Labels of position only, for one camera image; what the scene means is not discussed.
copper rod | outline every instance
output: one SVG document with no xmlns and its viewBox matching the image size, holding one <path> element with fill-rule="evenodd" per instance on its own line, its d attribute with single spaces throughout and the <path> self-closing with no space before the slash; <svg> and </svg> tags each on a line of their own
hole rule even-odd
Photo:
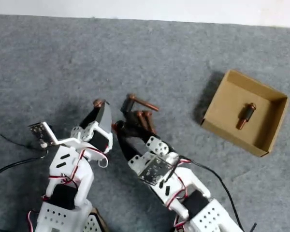
<svg viewBox="0 0 290 232">
<path fill-rule="evenodd" d="M 129 98 L 132 99 L 132 100 L 134 100 L 135 102 L 143 105 L 143 106 L 146 106 L 149 109 L 152 109 L 154 111 L 159 111 L 159 107 L 156 107 L 155 105 L 150 104 L 149 102 L 146 102 L 146 101 L 144 101 L 142 99 L 137 98 L 136 95 L 133 94 L 133 93 L 132 94 L 129 94 Z"/>
<path fill-rule="evenodd" d="M 144 116 L 145 116 L 147 123 L 148 123 L 148 130 L 153 132 L 154 134 L 156 134 L 155 126 L 154 126 L 154 123 L 153 123 L 153 120 L 151 117 L 152 113 L 149 111 L 144 111 Z"/>
<path fill-rule="evenodd" d="M 146 122 L 145 118 L 143 117 L 143 112 L 136 111 L 136 115 L 137 115 L 138 119 L 140 120 L 142 127 L 147 130 L 148 126 L 147 126 L 147 122 Z"/>
</svg>

white robotic arm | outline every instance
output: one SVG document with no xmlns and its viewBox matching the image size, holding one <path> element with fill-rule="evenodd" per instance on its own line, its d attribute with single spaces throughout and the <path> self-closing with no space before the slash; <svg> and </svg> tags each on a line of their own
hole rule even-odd
<svg viewBox="0 0 290 232">
<path fill-rule="evenodd" d="M 45 122 L 30 126 L 43 148 L 59 146 L 49 167 L 49 184 L 35 232 L 104 231 L 98 216 L 90 213 L 92 204 L 87 200 L 94 179 L 89 161 L 107 166 L 105 154 L 113 147 L 111 125 L 109 104 L 102 101 L 72 129 L 70 138 L 58 140 Z"/>
<path fill-rule="evenodd" d="M 182 163 L 190 163 L 190 160 L 181 159 L 174 149 L 158 136 L 136 125 L 119 121 L 116 124 L 116 132 L 130 168 L 168 209 L 177 213 L 175 231 L 243 232 L 223 206 L 211 198 L 210 191 L 196 175 L 188 168 L 179 167 Z M 128 143 L 129 137 L 141 138 L 149 151 L 140 154 Z M 192 197 L 196 201 L 188 203 Z"/>
</svg>

cardboard box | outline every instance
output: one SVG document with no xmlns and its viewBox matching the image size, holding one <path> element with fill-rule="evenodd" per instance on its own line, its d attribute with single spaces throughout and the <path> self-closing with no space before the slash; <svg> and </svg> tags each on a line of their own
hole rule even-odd
<svg viewBox="0 0 290 232">
<path fill-rule="evenodd" d="M 236 125 L 247 104 L 257 109 L 242 130 Z M 202 121 L 202 127 L 262 157 L 273 149 L 289 103 L 288 97 L 252 78 L 229 70 Z"/>
</svg>

